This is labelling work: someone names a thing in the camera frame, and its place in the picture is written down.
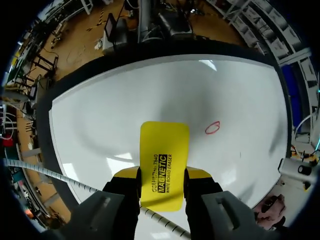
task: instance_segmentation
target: yellow whiteboard eraser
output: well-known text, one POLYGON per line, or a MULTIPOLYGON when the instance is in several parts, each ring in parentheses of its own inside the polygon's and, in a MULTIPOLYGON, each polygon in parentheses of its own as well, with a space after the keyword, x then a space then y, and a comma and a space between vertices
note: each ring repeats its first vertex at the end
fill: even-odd
POLYGON ((141 205, 152 211, 180 210, 189 149, 183 123, 147 121, 140 130, 141 205))

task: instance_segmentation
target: cable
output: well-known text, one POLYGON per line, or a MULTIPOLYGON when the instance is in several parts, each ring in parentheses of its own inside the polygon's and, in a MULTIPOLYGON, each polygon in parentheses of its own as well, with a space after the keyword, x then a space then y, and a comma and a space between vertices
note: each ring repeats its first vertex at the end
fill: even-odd
MULTIPOLYGON (((64 176, 62 174, 59 174, 57 172, 51 171, 49 169, 40 167, 38 165, 33 165, 30 163, 27 163, 25 161, 20 161, 20 160, 12 160, 12 159, 3 159, 3 164, 7 167, 18 167, 18 168, 24 168, 24 169, 30 169, 30 170, 34 170, 38 173, 42 173, 44 175, 47 175, 49 177, 52 177, 54 179, 58 179, 60 181, 63 181, 65 183, 74 185, 80 189, 84 189, 86 191, 89 191, 89 193, 95 193, 97 191, 99 191, 98 189, 94 188, 94 187, 90 187, 88 185, 85 185, 79 181, 73 180, 67 176, 64 176)), ((175 233, 176 236, 180 236, 180 238, 182 239, 191 239, 191 235, 188 231, 186 231, 185 229, 183 229, 182 227, 178 226, 177 224, 175 224, 174 222, 171 222, 170 220, 168 220, 167 218, 161 216, 160 214, 145 208, 143 206, 140 206, 140 210, 144 213, 145 216, 148 216, 150 219, 154 219, 155 221, 157 221, 158 223, 162 224, 166 229, 168 229, 170 232, 175 233)))
POLYGON ((138 6, 137 6, 137 7, 132 6, 129 0, 126 0, 126 2, 127 2, 127 3, 129 4, 129 6, 130 6, 131 8, 133 8, 133 9, 138 9, 138 8, 139 8, 138 6))
POLYGON ((9 106, 11 106, 11 107, 13 107, 13 108, 15 108, 15 109, 17 109, 17 110, 19 110, 19 111, 22 112, 24 115, 28 115, 27 113, 25 113, 24 111, 22 111, 20 108, 16 107, 15 105, 13 105, 13 104, 11 104, 11 103, 9 103, 9 102, 6 102, 5 104, 6 104, 6 105, 9 105, 9 106))
MULTIPOLYGON (((297 126, 297 128, 296 128, 295 131, 294 131, 294 135, 293 135, 294 141, 296 141, 296 135, 297 135, 297 132, 298 132, 299 128, 302 126, 302 124, 303 124, 305 121, 307 121, 309 118, 311 118, 314 113, 315 113, 315 112, 311 113, 309 116, 305 117, 305 118, 299 123, 299 125, 297 126)), ((302 155, 300 154, 300 152, 299 152, 298 150, 296 150, 296 153, 297 153, 297 155, 298 155, 300 158, 302 158, 302 155)))
POLYGON ((142 42, 153 32, 153 30, 159 28, 160 26, 155 26, 154 28, 151 29, 151 31, 149 31, 145 36, 144 38, 142 39, 142 42))
POLYGON ((59 57, 59 55, 54 52, 54 51, 48 51, 47 49, 43 48, 43 50, 45 50, 47 53, 50 53, 50 54, 55 54, 57 57, 59 57))
POLYGON ((17 118, 16 115, 14 115, 14 114, 12 114, 12 113, 10 113, 10 112, 6 112, 5 115, 10 115, 10 116, 12 116, 12 117, 14 117, 14 118, 17 118))
POLYGON ((139 22, 138 22, 138 43, 140 43, 141 40, 141 21, 142 21, 142 0, 139 0, 139 22))
POLYGON ((12 129, 11 129, 11 136, 10 136, 9 138, 3 137, 3 136, 0 136, 0 138, 3 139, 3 140, 10 140, 10 139, 12 139, 12 137, 13 137, 13 135, 14 135, 14 131, 15 131, 15 130, 14 130, 14 123, 12 122, 11 118, 8 117, 8 116, 2 116, 1 118, 9 119, 9 121, 11 122, 12 129))
POLYGON ((148 40, 163 40, 161 37, 149 37, 147 39, 142 40, 142 42, 148 41, 148 40))
POLYGON ((319 141, 318 141, 318 144, 317 144, 316 147, 315 147, 315 151, 314 151, 314 152, 320 151, 320 149, 318 149, 318 148, 319 148, 319 145, 320 145, 320 136, 319 136, 319 141))
POLYGON ((38 173, 42 173, 44 175, 58 179, 58 180, 63 181, 65 183, 78 186, 80 189, 84 189, 84 190, 89 191, 89 193, 95 193, 96 191, 98 191, 98 189, 96 189, 96 188, 90 187, 90 186, 85 185, 79 181, 73 180, 67 176, 63 176, 62 174, 59 174, 59 173, 51 171, 49 169, 40 167, 38 165, 33 165, 33 164, 27 163, 25 161, 20 161, 20 160, 12 160, 12 159, 3 159, 3 160, 4 160, 5 166, 19 167, 19 168, 34 170, 38 173))

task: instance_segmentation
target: wooden floor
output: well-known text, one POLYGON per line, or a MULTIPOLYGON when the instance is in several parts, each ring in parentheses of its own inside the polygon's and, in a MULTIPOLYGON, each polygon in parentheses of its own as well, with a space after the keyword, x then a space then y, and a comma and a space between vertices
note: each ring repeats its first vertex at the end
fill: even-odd
MULTIPOLYGON (((57 81, 67 74, 72 73, 82 65, 102 56, 102 51, 95 50, 94 47, 97 44, 98 39, 103 36, 104 25, 94 26, 99 22, 102 8, 104 8, 102 20, 105 21, 107 20, 109 13, 118 16, 122 4, 123 0, 115 0, 114 3, 108 6, 93 8, 90 15, 82 12, 75 16, 67 23, 65 28, 67 31, 65 31, 62 40, 57 43, 53 50, 51 50, 51 40, 53 39, 53 36, 48 39, 40 55, 52 62, 55 56, 58 55, 55 76, 57 81), (94 28, 91 31, 87 31, 87 29, 91 27, 94 28)), ((219 13, 211 6, 203 1, 199 8, 206 14, 205 16, 192 15, 190 17, 190 22, 195 34, 206 36, 211 40, 218 40, 240 46, 245 45, 236 30, 222 20, 221 15, 219 15, 219 13)), ((129 28, 135 28, 136 25, 136 22, 128 21, 129 28)), ((44 70, 37 67, 30 73, 30 77, 35 79, 39 74, 44 75, 45 73, 44 70)), ((17 118, 18 138, 20 142, 20 151, 22 152, 29 150, 28 144, 31 142, 30 133, 25 130, 26 123, 27 122, 22 117, 17 118)), ((37 163, 35 157, 28 157, 23 160, 31 164, 37 163)), ((40 181, 40 177, 35 171, 27 170, 27 174, 33 184, 40 181)), ((42 201, 47 200, 56 193, 52 184, 42 183, 38 185, 38 189, 41 192, 42 196, 40 198, 42 201)), ((55 212, 59 213, 66 222, 70 220, 70 211, 67 209, 61 198, 56 200, 50 207, 55 212)))

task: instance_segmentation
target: white spiral cable wrap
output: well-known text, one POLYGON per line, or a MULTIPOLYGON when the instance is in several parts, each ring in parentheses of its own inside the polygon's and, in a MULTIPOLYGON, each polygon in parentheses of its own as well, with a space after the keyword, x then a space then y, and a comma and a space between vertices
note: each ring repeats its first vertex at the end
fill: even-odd
POLYGON ((75 185, 77 187, 79 187, 80 189, 84 189, 89 191, 89 193, 95 193, 96 191, 98 191, 98 189, 90 187, 88 185, 85 185, 79 181, 73 180, 67 176, 63 176, 57 172, 51 171, 49 169, 40 167, 38 165, 33 165, 30 163, 27 163, 25 161, 20 161, 20 160, 12 160, 12 159, 4 159, 4 165, 5 166, 11 166, 11 167, 18 167, 18 168, 24 168, 24 169, 30 169, 30 170, 34 170, 38 173, 42 173, 44 175, 47 175, 49 177, 58 179, 60 181, 63 181, 65 183, 69 183, 72 185, 75 185))
MULTIPOLYGON (((3 159, 3 164, 5 166, 9 166, 9 167, 18 167, 18 168, 24 168, 24 169, 30 169, 30 170, 34 170, 38 173, 47 175, 49 177, 58 179, 60 181, 63 181, 65 183, 77 186, 80 189, 84 189, 86 191, 89 191, 89 193, 95 193, 97 191, 99 191, 98 189, 85 185, 79 181, 73 180, 67 176, 64 176, 62 174, 59 174, 57 172, 51 171, 49 169, 40 167, 38 165, 34 165, 34 164, 30 164, 27 163, 25 161, 20 161, 20 160, 12 160, 12 159, 3 159)), ((142 211, 142 213, 146 216, 148 216, 149 218, 157 221, 158 223, 160 223, 161 225, 163 225, 166 229, 168 229, 170 232, 174 233, 176 236, 181 237, 181 239, 186 239, 189 240, 191 239, 191 235, 190 233, 183 229, 182 227, 176 225, 175 223, 173 223, 172 221, 168 220, 167 218, 165 218, 164 216, 161 216, 160 214, 145 208, 143 206, 140 206, 140 210, 142 211)))

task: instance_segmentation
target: red circle drawing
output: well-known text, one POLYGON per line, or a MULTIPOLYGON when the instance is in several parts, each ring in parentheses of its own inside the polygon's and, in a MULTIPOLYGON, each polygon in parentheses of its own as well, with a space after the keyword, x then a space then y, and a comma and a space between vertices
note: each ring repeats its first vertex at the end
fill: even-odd
POLYGON ((205 129, 205 134, 214 134, 216 133, 220 128, 220 121, 215 121, 214 123, 211 123, 206 129, 205 129), (209 131, 208 132, 208 129, 211 127, 211 126, 215 126, 216 129, 214 131, 209 131))

